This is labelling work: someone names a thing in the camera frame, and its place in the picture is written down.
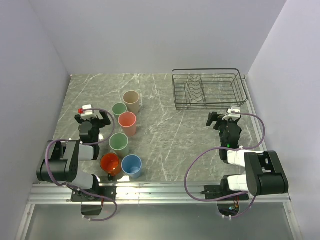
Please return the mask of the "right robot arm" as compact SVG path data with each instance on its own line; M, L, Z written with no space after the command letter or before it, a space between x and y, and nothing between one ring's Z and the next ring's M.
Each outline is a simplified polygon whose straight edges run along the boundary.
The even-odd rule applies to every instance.
M238 122L241 117L239 110L230 108L226 115L208 114L206 126L215 123L213 129L219 133L220 159L226 164L245 168L244 174L222 178L221 196L231 200L240 192L255 197L288 193L289 182L275 151L253 151L239 145L242 129Z

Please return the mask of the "salmon pink plastic cup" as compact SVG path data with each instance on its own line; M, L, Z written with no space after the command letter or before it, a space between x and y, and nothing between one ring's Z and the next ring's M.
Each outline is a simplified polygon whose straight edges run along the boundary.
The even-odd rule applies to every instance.
M118 117L118 123L128 137L132 137L136 134L136 122L137 117L132 112L124 112Z

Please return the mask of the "tall green plastic cup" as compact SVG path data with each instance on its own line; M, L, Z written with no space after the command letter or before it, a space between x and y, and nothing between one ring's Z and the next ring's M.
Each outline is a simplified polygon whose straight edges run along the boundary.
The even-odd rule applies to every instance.
M113 134L109 139L109 146L122 159L129 154L129 139L124 133Z

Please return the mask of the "blue plastic cup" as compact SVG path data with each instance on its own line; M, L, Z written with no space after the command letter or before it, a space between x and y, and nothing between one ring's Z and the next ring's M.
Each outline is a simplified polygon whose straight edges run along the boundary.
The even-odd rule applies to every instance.
M142 160L139 156L130 154L127 155L121 163L121 168L125 174L132 179L137 179L142 173Z

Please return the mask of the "beige plastic cup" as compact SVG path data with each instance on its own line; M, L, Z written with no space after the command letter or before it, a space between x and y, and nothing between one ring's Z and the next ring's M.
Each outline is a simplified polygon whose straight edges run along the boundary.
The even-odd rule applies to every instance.
M127 110L135 115L139 113L140 110L140 95L134 90L127 91L123 95L123 101L127 107Z

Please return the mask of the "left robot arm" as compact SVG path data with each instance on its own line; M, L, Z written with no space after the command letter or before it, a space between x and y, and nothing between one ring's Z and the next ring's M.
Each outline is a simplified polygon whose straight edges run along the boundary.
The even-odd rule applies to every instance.
M40 182L54 183L58 187L67 187L74 191L74 201L95 201L97 199L113 201L107 191L99 185L98 177L79 170L80 161L95 161L100 153L100 129L115 125L112 115L100 108L84 107L78 110L74 119L79 124L78 140L57 139L48 141L38 164L36 177Z

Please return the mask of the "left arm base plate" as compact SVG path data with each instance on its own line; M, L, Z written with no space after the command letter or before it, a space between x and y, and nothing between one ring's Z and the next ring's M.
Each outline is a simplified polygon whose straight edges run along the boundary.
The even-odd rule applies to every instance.
M117 195L116 186L99 186L96 190L88 189L81 191L79 189L73 189L70 202L81 204L80 211L84 218L93 222L102 222L112 218L117 210L118 205L115 202ZM98 219L102 214L104 204L114 204L114 211L110 216Z

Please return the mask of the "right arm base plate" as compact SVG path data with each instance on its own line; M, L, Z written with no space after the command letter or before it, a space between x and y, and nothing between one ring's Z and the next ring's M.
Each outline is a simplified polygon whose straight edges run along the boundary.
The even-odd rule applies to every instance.
M204 191L206 200L213 200L216 198L225 197L231 194L239 193L239 191L231 191L226 186L221 185L205 185ZM221 215L226 217L235 217L240 213L240 201L248 201L249 195L237 195L218 201L217 208Z

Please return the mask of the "aluminium mounting rail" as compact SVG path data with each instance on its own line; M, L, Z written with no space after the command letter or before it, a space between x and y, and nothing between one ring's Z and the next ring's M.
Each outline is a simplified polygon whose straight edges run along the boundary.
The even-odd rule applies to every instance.
M187 183L190 193L200 199L205 199L201 194L205 185L214 185L218 182L189 182ZM196 201L185 192L183 182L116 182L102 183L102 186L115 186L115 202L118 205L143 205L143 204L209 204L210 202ZM58 187L53 183L33 184L27 204L29 205L65 205L83 204L99 205L98 201L71 201L73 191L67 187ZM276 195L257 196L254 203L290 203L288 193Z

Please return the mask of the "orange glass mug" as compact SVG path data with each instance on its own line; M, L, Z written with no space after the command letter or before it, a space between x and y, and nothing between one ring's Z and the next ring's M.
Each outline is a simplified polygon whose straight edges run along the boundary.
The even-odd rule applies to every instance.
M100 167L107 173L109 181L115 181L116 176L122 171L121 160L115 153L107 153L100 160Z

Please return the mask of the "small light green cup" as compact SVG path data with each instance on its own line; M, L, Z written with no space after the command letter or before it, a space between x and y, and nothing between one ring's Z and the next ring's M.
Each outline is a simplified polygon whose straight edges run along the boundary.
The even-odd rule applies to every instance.
M127 106L122 103L122 102L118 102L116 104L113 105L111 111L114 115L114 117L118 120L119 116L125 112L127 112Z

